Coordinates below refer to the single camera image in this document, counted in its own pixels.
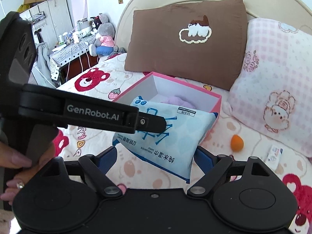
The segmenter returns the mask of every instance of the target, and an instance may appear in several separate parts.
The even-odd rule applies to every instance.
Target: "pink checkered pillow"
[[[311,109],[312,36],[275,20],[251,20],[224,112],[312,157]]]

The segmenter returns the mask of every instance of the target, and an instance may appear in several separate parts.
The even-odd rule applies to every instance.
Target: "bed sheet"
[[[100,59],[96,66],[58,89],[112,100],[144,76],[144,73],[124,70],[126,55],[121,54],[110,60]],[[224,103],[227,100],[228,91],[192,80],[181,80],[222,95]],[[238,134],[244,140],[244,148],[241,152],[236,153],[230,149],[230,140],[234,134]],[[82,155],[97,155],[104,151],[112,145],[113,135],[114,132],[68,126],[67,129],[61,129],[55,144],[57,150],[61,151],[59,156],[65,160],[77,160]],[[312,233],[312,165],[305,156],[246,127],[222,110],[218,122],[201,143],[201,146],[214,155],[226,154],[241,161],[246,161],[252,155],[265,160],[272,145],[282,147],[284,150],[275,173],[292,192],[295,192],[299,204],[290,230],[294,233],[310,234]],[[191,183],[186,184],[184,180],[141,161],[123,145],[118,144],[116,148],[117,161],[107,176],[117,185],[146,189],[182,187],[186,191],[204,175],[193,161]]]

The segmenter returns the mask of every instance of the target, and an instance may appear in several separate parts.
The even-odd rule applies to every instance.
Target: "human hand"
[[[17,184],[26,184],[47,162],[49,162],[55,155],[54,144],[51,143],[49,148],[39,159],[39,163],[34,167],[24,170],[7,182],[8,188],[0,195],[3,201],[9,201],[12,205],[14,197],[19,192]],[[18,151],[0,142],[0,167],[19,169],[22,167],[29,168],[32,166],[32,161]]]

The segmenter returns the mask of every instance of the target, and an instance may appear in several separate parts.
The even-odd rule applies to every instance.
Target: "wet wipes package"
[[[138,107],[140,112],[164,117],[166,131],[160,134],[141,131],[135,134],[115,133],[113,145],[121,143],[143,161],[190,183],[196,147],[213,126],[217,113],[146,101],[141,96],[131,105]]]

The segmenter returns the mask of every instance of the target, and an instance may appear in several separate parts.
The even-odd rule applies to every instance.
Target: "brown pillow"
[[[246,41],[243,0],[134,11],[124,69],[154,71],[230,90],[241,71]]]

